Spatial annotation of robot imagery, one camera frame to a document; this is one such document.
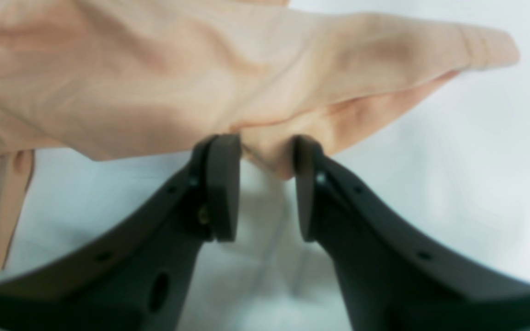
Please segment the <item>white surface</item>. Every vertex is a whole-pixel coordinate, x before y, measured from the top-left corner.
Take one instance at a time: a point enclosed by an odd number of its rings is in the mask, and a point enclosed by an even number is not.
[[[505,29],[522,61],[464,74],[336,156],[446,245],[530,280],[530,1],[294,0],[309,11],[381,11]],[[6,274],[57,258],[119,222],[187,161],[93,163],[38,151]],[[242,164],[238,239],[205,245],[179,331],[348,331],[330,261],[299,237],[293,181]]]

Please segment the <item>black plastic part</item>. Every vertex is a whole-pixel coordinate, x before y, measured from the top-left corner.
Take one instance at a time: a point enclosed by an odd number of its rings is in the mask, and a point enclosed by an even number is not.
[[[354,331],[530,331],[530,284],[433,241],[307,136],[294,167],[302,235],[332,258]]]
[[[226,157],[214,157],[213,148]],[[0,328],[174,330],[200,247],[222,228],[220,236],[234,239],[239,160],[236,136],[205,139],[191,161],[118,226],[61,260],[0,282]],[[201,222],[214,192],[227,203],[208,208],[216,218]]]
[[[218,241],[234,241],[238,219],[240,186],[239,136],[223,136],[214,141],[208,153],[208,218]]]

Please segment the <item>peach cloth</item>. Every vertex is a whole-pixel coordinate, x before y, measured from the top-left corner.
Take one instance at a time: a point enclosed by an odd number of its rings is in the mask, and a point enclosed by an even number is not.
[[[282,0],[0,0],[0,271],[33,150],[93,160],[239,133],[292,177],[290,138],[328,153],[370,136],[465,69],[511,65],[505,32]]]

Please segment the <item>brass screw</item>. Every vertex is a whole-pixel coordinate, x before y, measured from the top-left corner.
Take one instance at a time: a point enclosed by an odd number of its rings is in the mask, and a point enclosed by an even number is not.
[[[208,206],[202,205],[197,212],[200,224],[206,225],[210,222],[210,214],[208,214]]]

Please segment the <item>small hole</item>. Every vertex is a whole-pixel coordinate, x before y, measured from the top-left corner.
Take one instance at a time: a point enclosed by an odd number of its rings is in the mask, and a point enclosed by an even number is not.
[[[425,252],[425,251],[420,251],[417,253],[418,257],[420,257],[421,259],[425,260],[425,261],[431,261],[433,259],[433,256],[430,255],[429,253]]]
[[[169,294],[169,277],[166,273],[159,274],[153,284],[149,309],[152,313],[157,312],[167,300]]]
[[[324,175],[324,172],[321,172],[321,173],[318,173],[316,175],[316,182],[319,184],[319,185],[322,185],[324,184],[324,181],[326,180],[326,176]]]
[[[112,252],[105,251],[105,252],[97,255],[95,257],[95,261],[97,261],[97,262],[105,262],[105,261],[109,260],[110,258],[112,258],[113,255],[114,254],[112,254]]]

